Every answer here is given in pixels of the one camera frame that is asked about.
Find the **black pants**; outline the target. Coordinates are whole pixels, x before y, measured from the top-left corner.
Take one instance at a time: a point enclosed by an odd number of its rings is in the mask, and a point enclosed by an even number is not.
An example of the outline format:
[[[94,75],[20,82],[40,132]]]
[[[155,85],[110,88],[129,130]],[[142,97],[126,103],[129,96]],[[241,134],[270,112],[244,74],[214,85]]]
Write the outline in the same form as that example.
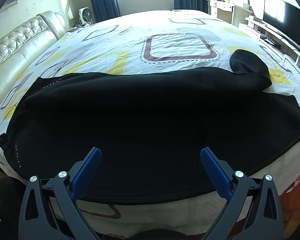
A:
[[[10,119],[4,156],[21,178],[49,179],[99,148],[84,199],[102,204],[211,192],[199,159],[205,147],[255,174],[300,141],[300,106],[267,92],[269,70],[257,55],[238,49],[229,63],[230,70],[38,78]]]

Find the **cream tufted leather headboard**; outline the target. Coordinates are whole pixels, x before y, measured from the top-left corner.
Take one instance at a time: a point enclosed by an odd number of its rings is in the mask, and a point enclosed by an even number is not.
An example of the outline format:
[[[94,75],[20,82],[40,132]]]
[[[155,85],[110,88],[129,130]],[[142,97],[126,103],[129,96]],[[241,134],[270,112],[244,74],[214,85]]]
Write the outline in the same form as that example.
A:
[[[25,70],[68,32],[63,16],[46,11],[0,39],[0,104]]]

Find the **white box fan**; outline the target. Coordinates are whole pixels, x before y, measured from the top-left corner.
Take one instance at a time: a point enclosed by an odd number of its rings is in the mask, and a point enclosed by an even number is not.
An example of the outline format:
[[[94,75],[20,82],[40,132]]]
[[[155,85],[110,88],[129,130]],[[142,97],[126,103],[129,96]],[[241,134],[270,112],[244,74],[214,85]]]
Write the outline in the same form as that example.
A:
[[[79,21],[82,26],[93,24],[92,13],[89,7],[80,8],[78,13]]]

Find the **white tv cabinet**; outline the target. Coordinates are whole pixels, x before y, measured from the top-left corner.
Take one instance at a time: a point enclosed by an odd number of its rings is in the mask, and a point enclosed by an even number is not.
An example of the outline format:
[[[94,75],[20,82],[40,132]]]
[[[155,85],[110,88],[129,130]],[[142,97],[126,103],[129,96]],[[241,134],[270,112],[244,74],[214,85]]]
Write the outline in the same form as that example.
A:
[[[264,45],[270,45],[270,49],[274,49],[274,52],[278,56],[289,56],[290,53],[293,53],[290,57],[294,59],[295,64],[300,67],[300,46],[297,43],[275,27],[264,23],[262,20],[256,21],[254,16],[247,16],[245,20],[247,24],[242,26],[245,27],[248,34],[252,35],[253,38],[256,38],[257,41],[260,41]]]

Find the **black flat television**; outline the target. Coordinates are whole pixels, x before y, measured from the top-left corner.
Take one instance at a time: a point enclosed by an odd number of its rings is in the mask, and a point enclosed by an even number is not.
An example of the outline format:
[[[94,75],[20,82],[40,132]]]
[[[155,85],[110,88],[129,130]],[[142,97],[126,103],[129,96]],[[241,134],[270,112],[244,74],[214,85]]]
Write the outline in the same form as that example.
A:
[[[264,0],[263,22],[290,38],[300,48],[300,9],[282,0]]]

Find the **patterned white bed sheet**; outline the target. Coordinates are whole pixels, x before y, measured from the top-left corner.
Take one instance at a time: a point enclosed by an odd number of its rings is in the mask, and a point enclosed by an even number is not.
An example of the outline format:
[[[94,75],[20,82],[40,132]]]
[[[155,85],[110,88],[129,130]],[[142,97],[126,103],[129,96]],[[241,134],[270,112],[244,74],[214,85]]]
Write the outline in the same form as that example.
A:
[[[274,53],[237,27],[196,10],[140,12],[67,32],[21,75],[0,104],[0,134],[5,132],[22,96],[38,77],[69,73],[146,74],[195,67],[230,71],[230,56],[238,49],[256,54],[269,68],[272,86],[266,92],[294,95],[300,106],[300,81]],[[279,194],[300,181],[300,142],[253,174],[270,172]],[[79,201],[93,229],[119,238],[164,228],[197,235],[216,219],[225,200],[216,192],[168,204],[108,206]]]

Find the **white dressing table with mirror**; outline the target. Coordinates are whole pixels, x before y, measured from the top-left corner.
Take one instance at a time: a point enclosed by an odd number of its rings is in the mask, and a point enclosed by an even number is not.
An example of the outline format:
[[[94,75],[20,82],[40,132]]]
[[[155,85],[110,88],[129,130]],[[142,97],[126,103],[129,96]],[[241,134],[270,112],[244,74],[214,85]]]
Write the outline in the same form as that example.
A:
[[[248,24],[246,18],[253,15],[249,0],[207,0],[208,14],[236,27]]]

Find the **framed wall picture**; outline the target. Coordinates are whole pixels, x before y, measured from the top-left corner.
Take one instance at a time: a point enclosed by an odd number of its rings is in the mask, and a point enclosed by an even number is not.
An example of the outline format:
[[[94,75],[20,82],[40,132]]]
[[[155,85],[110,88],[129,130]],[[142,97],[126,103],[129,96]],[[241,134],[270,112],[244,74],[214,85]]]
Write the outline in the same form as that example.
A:
[[[10,7],[15,6],[16,4],[18,4],[18,0],[6,0],[3,6],[1,7],[0,12],[9,9]]]

